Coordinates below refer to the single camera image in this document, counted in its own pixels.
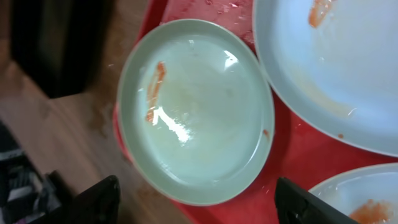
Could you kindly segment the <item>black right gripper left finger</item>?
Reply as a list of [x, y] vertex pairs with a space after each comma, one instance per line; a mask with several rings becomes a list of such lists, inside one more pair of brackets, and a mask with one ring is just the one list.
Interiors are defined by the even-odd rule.
[[47, 179], [55, 187], [61, 206], [34, 220], [33, 224], [108, 224], [116, 223], [121, 197], [119, 180], [110, 175], [84, 192], [72, 196], [58, 174]]

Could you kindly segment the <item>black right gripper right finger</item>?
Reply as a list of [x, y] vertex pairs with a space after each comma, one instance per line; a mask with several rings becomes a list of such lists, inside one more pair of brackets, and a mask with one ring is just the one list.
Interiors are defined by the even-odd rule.
[[285, 177], [277, 179], [274, 203], [280, 224], [358, 224]]

